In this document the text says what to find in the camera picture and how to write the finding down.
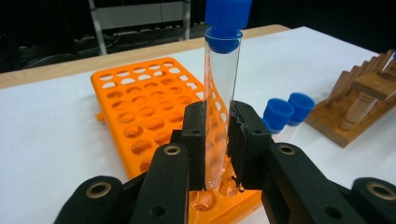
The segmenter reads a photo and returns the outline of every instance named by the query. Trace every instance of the blue cap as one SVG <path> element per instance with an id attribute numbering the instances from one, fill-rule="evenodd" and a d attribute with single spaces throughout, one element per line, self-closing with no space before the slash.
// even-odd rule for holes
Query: blue cap
<path id="1" fill-rule="evenodd" d="M 281 99 L 270 99 L 265 107 L 262 121 L 271 133 L 280 133 L 294 113 L 294 108 Z"/>
<path id="2" fill-rule="evenodd" d="M 314 100 L 299 92 L 292 93 L 288 102 L 294 107 L 294 114 L 289 121 L 289 125 L 291 126 L 297 126 L 303 122 L 315 107 Z"/>
<path id="3" fill-rule="evenodd" d="M 211 26 L 206 34 L 215 38 L 209 46 L 217 53 L 229 53 L 238 48 L 238 41 L 222 42 L 221 39 L 242 37 L 240 30 L 248 24 L 252 0 L 207 0 L 205 22 Z"/>

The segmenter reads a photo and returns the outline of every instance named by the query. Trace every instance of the white table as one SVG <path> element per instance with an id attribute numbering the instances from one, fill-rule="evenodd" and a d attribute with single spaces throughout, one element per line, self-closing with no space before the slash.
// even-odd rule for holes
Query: white table
<path id="1" fill-rule="evenodd" d="M 234 99 L 259 115 L 269 98 L 295 91 L 318 103 L 343 70 L 374 55 L 307 28 L 244 40 Z M 203 49 L 169 56 L 203 81 Z M 51 223 L 83 181 L 127 181 L 107 126 L 95 119 L 92 72 L 0 90 L 0 223 Z M 396 185 L 395 121 L 393 109 L 346 148 L 303 124 L 292 143 L 347 188 L 364 176 Z M 242 223 L 264 219 L 259 209 Z"/>

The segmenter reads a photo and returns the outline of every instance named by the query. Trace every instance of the wooden rack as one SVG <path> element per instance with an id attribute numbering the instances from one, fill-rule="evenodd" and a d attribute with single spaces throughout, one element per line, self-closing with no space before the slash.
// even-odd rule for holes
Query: wooden rack
<path id="1" fill-rule="evenodd" d="M 346 147 L 396 105 L 396 60 L 389 61 L 393 53 L 342 72 L 329 98 L 315 106 L 306 122 Z"/>

